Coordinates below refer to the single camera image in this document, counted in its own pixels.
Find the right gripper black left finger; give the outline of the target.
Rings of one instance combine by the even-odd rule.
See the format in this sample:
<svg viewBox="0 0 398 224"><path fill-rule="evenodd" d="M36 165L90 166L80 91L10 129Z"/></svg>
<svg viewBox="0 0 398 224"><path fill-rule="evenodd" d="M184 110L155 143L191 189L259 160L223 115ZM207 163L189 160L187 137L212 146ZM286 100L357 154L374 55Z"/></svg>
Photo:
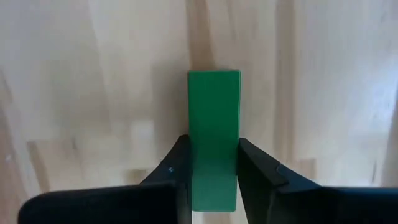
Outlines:
<svg viewBox="0 0 398 224"><path fill-rule="evenodd" d="M139 184L47 192L26 201L18 224L192 224L191 145L179 136Z"/></svg>

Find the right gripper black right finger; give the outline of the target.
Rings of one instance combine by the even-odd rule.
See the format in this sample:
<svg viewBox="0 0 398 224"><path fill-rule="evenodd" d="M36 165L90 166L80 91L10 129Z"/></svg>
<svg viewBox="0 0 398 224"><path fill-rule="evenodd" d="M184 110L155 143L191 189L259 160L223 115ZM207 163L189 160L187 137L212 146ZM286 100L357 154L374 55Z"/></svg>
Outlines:
<svg viewBox="0 0 398 224"><path fill-rule="evenodd" d="M398 224L398 188L318 185L245 138L237 174L249 224Z"/></svg>

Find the green wooden block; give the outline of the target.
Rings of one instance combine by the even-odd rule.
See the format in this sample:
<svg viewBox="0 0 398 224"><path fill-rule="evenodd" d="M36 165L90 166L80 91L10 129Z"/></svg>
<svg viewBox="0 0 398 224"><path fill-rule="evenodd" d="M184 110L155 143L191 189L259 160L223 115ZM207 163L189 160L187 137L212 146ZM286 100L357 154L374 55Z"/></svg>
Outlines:
<svg viewBox="0 0 398 224"><path fill-rule="evenodd" d="M188 73L192 209L196 212L236 209L240 96L239 70Z"/></svg>

